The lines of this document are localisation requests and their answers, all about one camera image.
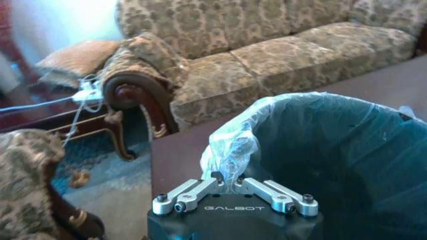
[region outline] floor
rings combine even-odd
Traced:
[[[121,160],[106,134],[70,141],[51,185],[75,207],[99,217],[109,240],[139,240],[146,233],[151,196],[150,145],[137,110],[125,113],[123,126],[125,143],[137,158]],[[89,183],[79,189],[67,187],[70,169],[89,170]]]

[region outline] trash can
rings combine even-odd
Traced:
[[[324,239],[427,239],[427,124],[328,93],[265,97],[209,136],[202,177],[309,193]]]

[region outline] coffee table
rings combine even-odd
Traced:
[[[427,56],[314,89],[398,108],[406,105],[427,120]],[[217,118],[151,142],[151,196],[201,176],[200,157],[210,133],[237,113]]]
[[[73,94],[69,91],[51,91],[42,84],[35,84],[30,87],[17,87],[1,99],[0,108],[54,101]],[[94,109],[95,105],[95,103],[89,104],[89,107]],[[65,140],[65,134],[69,132],[78,106],[79,103],[74,103],[69,99],[39,107],[1,112],[0,133],[17,129],[42,129],[51,133],[58,133],[61,140]],[[135,155],[126,149],[123,143],[122,113],[121,111],[107,111],[103,105],[95,113],[85,110],[79,112],[75,132],[69,140],[94,135],[99,132],[109,133],[118,156],[126,161],[133,160]]]

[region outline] patterned armchair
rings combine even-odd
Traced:
[[[425,19],[427,0],[118,0],[103,97],[157,138],[408,60]]]
[[[102,239],[101,220],[50,186],[63,154],[59,138],[43,130],[0,134],[0,239]]]

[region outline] brown pillow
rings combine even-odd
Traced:
[[[182,86],[188,75],[188,60],[165,41],[146,32],[123,40],[122,46],[153,66],[175,87]]]
[[[63,72],[75,77],[95,73],[114,53],[118,41],[83,41],[51,52],[35,67],[43,71]]]

